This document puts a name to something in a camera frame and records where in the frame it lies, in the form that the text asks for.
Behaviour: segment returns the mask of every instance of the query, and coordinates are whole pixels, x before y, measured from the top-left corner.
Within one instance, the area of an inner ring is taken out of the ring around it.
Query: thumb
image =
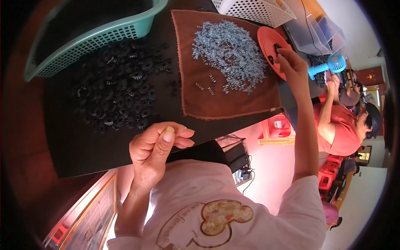
[[[158,137],[156,144],[154,145],[153,152],[149,156],[151,163],[163,163],[167,161],[167,157],[171,152],[171,149],[175,141],[175,129],[173,127],[167,127]]]
[[[281,54],[278,54],[278,63],[280,64],[280,71],[285,74],[293,70],[290,63]]]

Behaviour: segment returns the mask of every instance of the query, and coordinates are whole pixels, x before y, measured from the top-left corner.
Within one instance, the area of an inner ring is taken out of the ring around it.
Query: red shirt
[[[319,103],[314,105],[314,122],[317,129],[319,151],[337,156],[349,156],[356,152],[361,145],[355,124],[357,117],[343,106],[332,105],[330,122],[335,124],[336,132],[333,143],[330,144],[318,133],[321,108],[322,105]]]

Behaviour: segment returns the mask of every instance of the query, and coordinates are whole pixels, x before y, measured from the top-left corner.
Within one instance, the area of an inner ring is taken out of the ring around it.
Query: black table surface
[[[153,74],[149,78],[155,85],[158,96],[154,110],[162,114],[164,120],[178,122],[195,130],[192,140],[201,144],[268,119],[279,114],[281,110],[211,121],[182,116],[180,95],[172,97],[171,89],[164,87],[166,81],[178,80],[180,77],[176,35],[170,10],[198,8],[217,12],[211,0],[169,0],[166,8],[155,16],[147,37],[154,47],[164,42],[169,43],[170,47],[164,51],[163,57],[173,59],[173,74]],[[306,54],[299,52],[299,55],[307,60]],[[58,177],[95,173],[131,164],[128,144],[141,130],[124,127],[119,131],[111,128],[104,134],[93,133],[92,128],[84,124],[81,115],[72,113],[71,107],[65,102],[70,92],[71,74],[71,68],[67,68],[44,81],[44,123],[48,147]],[[312,98],[324,93],[314,81],[309,80],[309,85]],[[283,80],[279,81],[279,91],[282,106],[286,109],[296,106],[294,96]]]

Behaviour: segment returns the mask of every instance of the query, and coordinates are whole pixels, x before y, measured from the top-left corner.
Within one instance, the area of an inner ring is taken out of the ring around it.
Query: hand
[[[340,81],[337,75],[333,74],[328,77],[326,81],[326,88],[328,89],[328,94],[333,94],[334,96],[339,93]]]
[[[277,49],[279,54],[276,62],[280,64],[280,72],[286,76],[286,81],[297,98],[310,98],[308,86],[308,64],[293,50]]]
[[[165,173],[165,162],[173,146],[187,148],[194,145],[189,139],[194,130],[176,122],[155,123],[129,143],[129,154],[134,165],[131,187],[145,192],[161,180]]]

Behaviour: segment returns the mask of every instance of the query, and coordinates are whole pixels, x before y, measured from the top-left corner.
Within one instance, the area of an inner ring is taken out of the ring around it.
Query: wooden cabinet
[[[364,86],[372,86],[384,84],[382,67],[367,68],[355,72],[357,81],[361,82]]]

